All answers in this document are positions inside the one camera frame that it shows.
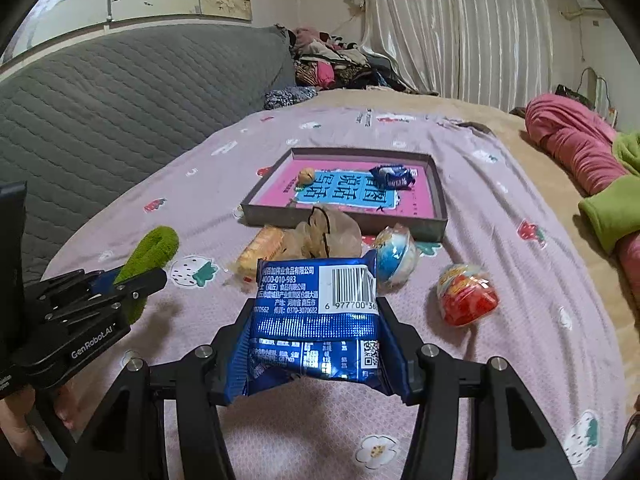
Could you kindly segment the person's left hand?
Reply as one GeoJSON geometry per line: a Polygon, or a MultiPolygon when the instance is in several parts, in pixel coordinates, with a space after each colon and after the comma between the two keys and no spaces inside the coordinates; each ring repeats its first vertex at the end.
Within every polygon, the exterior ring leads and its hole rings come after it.
{"type": "MultiPolygon", "coordinates": [[[[30,429],[27,414],[34,407],[36,392],[26,386],[1,400],[1,430],[18,457],[28,464],[44,461],[44,448],[30,429]]],[[[78,403],[73,389],[63,386],[52,393],[54,412],[65,428],[74,431],[78,416],[78,403]]]]}

